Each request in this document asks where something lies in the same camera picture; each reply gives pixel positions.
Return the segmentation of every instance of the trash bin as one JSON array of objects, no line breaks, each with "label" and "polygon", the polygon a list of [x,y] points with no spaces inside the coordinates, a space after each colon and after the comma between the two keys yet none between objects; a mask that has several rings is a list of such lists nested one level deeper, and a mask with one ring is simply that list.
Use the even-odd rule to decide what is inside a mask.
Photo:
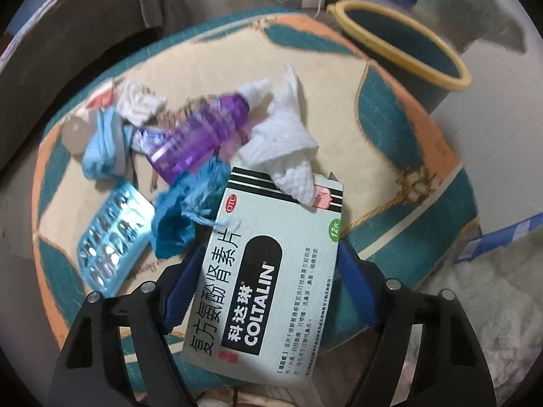
[{"label": "trash bin", "polygon": [[385,6],[362,0],[329,5],[346,36],[389,71],[431,113],[450,91],[462,91],[471,74],[435,32]]}]

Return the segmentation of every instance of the white tissue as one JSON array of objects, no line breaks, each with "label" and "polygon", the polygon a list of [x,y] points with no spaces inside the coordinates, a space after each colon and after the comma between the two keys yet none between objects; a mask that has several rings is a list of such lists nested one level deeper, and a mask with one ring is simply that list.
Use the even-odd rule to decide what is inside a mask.
[{"label": "white tissue", "polygon": [[268,119],[252,129],[238,156],[248,168],[264,168],[281,191],[311,206],[315,199],[311,161],[318,150],[319,144],[301,123],[298,78],[290,65],[268,107]]},{"label": "white tissue", "polygon": [[237,92],[245,98],[247,104],[249,104],[249,111],[258,107],[269,91],[270,81],[268,78],[257,82],[249,82],[237,90]]},{"label": "white tissue", "polygon": [[125,80],[120,88],[117,111],[124,119],[141,127],[166,104],[166,98],[156,96],[147,86]]}]

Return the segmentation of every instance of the light blue cloth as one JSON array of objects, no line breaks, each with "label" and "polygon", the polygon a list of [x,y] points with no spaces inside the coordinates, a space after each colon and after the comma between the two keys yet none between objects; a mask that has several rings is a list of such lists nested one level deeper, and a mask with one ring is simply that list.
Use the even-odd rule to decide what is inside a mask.
[{"label": "light blue cloth", "polygon": [[196,225],[214,226],[230,167],[213,156],[196,174],[185,172],[156,198],[151,246],[158,259],[185,253]]},{"label": "light blue cloth", "polygon": [[123,120],[110,106],[96,116],[96,132],[89,141],[81,162],[89,180],[115,180],[126,173],[127,155],[134,127],[123,127]]}]

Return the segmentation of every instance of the yellow bin rim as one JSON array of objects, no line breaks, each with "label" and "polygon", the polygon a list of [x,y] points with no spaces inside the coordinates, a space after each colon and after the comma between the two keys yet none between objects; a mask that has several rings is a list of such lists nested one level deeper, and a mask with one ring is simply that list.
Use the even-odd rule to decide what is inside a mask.
[{"label": "yellow bin rim", "polygon": [[[387,43],[377,35],[372,34],[347,16],[345,11],[352,9],[363,9],[365,11],[380,13],[418,31],[447,54],[458,69],[458,74],[460,76],[454,77],[440,72],[390,43]],[[464,64],[464,61],[462,61],[462,58],[460,58],[454,49],[445,43],[445,41],[443,41],[435,32],[428,29],[428,27],[423,26],[413,18],[380,4],[362,0],[341,0],[335,4],[328,5],[326,10],[334,16],[341,28],[352,38],[364,44],[377,54],[384,56],[397,66],[417,75],[419,78],[449,91],[462,91],[471,84],[471,73]]]}]

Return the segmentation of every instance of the purple plastic bottle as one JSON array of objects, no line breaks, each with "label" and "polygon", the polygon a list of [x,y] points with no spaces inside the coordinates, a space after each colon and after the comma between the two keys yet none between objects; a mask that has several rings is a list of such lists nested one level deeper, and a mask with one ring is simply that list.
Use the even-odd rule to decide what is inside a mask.
[{"label": "purple plastic bottle", "polygon": [[267,80],[246,84],[237,93],[221,95],[194,112],[147,156],[153,168],[168,184],[175,182],[246,123],[249,111],[262,102],[268,87]]}]

